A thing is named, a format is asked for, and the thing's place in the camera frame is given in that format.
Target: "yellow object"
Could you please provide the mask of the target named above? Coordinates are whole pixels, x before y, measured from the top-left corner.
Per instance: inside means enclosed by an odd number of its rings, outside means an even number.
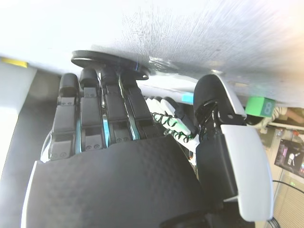
[[[1,61],[4,63],[9,63],[9,64],[13,64],[19,67],[24,67],[24,68],[28,68],[28,63],[24,62],[24,61],[19,61],[19,60],[14,60],[11,58],[1,58]]]

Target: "green cube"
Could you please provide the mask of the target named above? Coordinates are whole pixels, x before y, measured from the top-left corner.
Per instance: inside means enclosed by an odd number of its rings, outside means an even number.
[[[271,117],[275,105],[276,102],[274,100],[265,97],[252,96],[248,99],[245,110],[249,115]]]

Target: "robotic hand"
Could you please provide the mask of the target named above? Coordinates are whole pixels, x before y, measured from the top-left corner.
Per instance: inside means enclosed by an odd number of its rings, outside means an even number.
[[[263,147],[219,76],[196,86],[197,135],[174,102],[145,101],[136,83],[149,77],[144,66],[91,51],[74,52],[72,62],[84,70],[80,81],[61,78],[47,159],[34,164],[22,228],[211,228],[206,215],[233,200],[244,220],[272,217]],[[155,126],[152,105],[196,135],[199,180],[174,138]]]

